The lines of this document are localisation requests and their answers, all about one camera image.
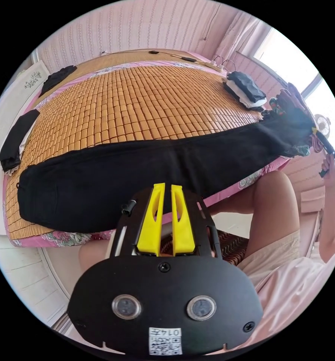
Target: leg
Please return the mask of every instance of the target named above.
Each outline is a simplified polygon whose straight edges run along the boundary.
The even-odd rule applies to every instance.
[[[105,259],[109,242],[109,240],[91,241],[81,246],[78,258],[82,272]]]
[[[273,171],[255,184],[209,207],[219,212],[253,213],[245,257],[299,230],[293,186],[282,172]]]

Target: yellow bracket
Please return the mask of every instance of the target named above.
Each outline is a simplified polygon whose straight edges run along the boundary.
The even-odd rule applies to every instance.
[[[171,186],[173,254],[192,253],[195,242],[185,197],[180,185]]]
[[[137,249],[141,253],[152,253],[157,257],[160,254],[164,195],[165,183],[154,184],[140,237],[137,242]]]

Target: pink shirt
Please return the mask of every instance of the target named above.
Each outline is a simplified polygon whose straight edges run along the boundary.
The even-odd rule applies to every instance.
[[[232,350],[262,341],[290,325],[321,291],[334,267],[335,255],[326,264],[301,257],[274,270],[256,289],[264,309],[261,322],[244,344]]]

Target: bamboo mat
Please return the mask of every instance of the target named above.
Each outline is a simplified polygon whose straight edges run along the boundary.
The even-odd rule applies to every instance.
[[[78,83],[41,107],[21,165],[9,178],[5,209],[10,237],[52,231],[19,215],[16,184],[30,164],[101,143],[210,134],[260,117],[224,91],[219,75],[198,69],[135,67]]]
[[[160,53],[149,54],[149,51],[151,50],[160,51]],[[170,60],[170,61],[179,61],[179,62],[191,64],[191,62],[189,61],[177,59],[176,56],[179,57],[184,56],[184,57],[196,59],[194,56],[191,56],[189,53],[180,52],[178,50],[169,50],[169,49],[139,49],[139,50],[130,50],[126,52],[102,55],[98,58],[91,59],[89,61],[79,64],[77,66],[77,69],[72,74],[70,74],[66,79],[61,81],[61,83],[59,83],[54,88],[52,88],[51,90],[43,94],[40,98],[38,98],[33,104],[33,107],[35,107],[43,99],[47,98],[50,94],[52,94],[56,89],[60,88],[61,86],[83,75],[89,74],[93,71],[97,71],[100,69],[113,67],[120,64],[132,63],[136,61]]]

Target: thigh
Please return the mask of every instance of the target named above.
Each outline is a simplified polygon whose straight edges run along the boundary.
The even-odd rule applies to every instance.
[[[79,262],[82,272],[106,258],[109,240],[90,241],[79,249]]]
[[[273,171],[261,177],[254,194],[254,213],[245,258],[299,228],[296,196],[287,175]]]

